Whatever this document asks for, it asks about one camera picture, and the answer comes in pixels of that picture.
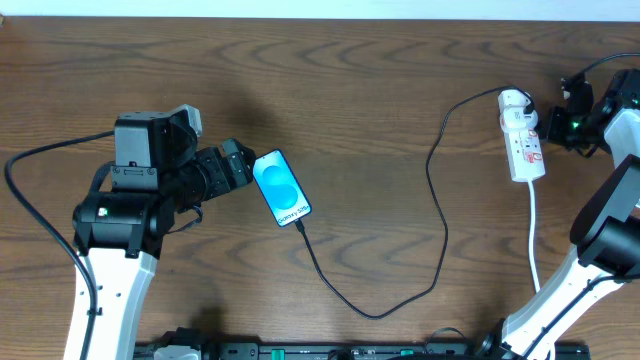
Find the blue Galaxy smartphone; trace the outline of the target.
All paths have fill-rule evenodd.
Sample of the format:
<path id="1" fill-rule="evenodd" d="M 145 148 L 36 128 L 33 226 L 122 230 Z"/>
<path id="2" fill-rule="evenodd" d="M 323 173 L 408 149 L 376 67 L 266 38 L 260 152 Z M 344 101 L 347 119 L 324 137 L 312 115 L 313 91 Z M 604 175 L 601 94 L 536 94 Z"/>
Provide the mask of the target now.
<path id="1" fill-rule="evenodd" d="M 253 177 L 279 227 L 285 227 L 312 212 L 289 162 L 280 149 L 258 157 Z"/>

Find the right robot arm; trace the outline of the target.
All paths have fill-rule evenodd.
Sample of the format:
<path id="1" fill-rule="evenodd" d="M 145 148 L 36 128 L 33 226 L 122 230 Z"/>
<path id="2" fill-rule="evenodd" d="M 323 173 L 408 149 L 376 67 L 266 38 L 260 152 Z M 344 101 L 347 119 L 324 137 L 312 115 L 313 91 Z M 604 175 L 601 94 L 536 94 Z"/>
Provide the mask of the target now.
<path id="1" fill-rule="evenodd" d="M 482 359 L 550 359 L 556 341 L 606 295 L 639 277 L 639 72 L 617 71 L 600 100 L 585 74 L 562 82 L 566 104 L 548 120 L 529 118 L 531 102 L 514 90 L 499 96 L 511 175 L 531 183 L 542 174 L 540 140 L 584 158 L 603 150 L 615 169 L 582 208 L 570 231 L 569 252 L 533 298 L 500 321 L 479 346 Z"/>

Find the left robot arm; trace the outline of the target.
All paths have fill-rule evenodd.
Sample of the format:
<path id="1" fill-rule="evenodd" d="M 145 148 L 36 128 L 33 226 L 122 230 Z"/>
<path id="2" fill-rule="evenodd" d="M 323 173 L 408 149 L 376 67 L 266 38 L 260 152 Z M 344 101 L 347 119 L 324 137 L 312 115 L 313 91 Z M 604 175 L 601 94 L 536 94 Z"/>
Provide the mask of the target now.
<path id="1" fill-rule="evenodd" d="M 238 140 L 199 148 L 198 109 L 128 112 L 114 126 L 115 160 L 75 208 L 76 273 L 67 359 L 130 359 L 162 242 L 175 216 L 250 184 L 255 152 Z"/>

